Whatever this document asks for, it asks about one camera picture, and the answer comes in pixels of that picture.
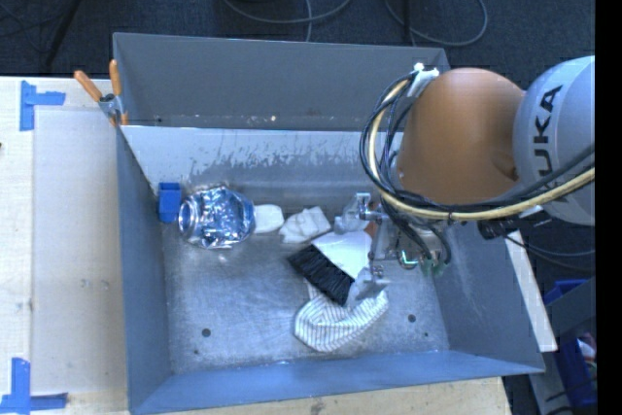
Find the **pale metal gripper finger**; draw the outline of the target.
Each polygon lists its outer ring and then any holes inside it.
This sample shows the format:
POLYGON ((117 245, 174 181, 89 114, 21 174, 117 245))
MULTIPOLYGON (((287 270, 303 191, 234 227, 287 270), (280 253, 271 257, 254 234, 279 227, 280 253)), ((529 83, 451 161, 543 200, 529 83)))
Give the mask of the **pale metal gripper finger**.
POLYGON ((362 301, 375 298, 388 285, 390 280, 385 275, 382 264, 371 263, 361 269, 351 286, 351 300, 362 301))
POLYGON ((334 230, 337 233, 346 233, 363 230, 374 234, 377 224, 374 219, 375 211, 369 192, 357 192, 346 203, 341 214, 334 219, 334 230))

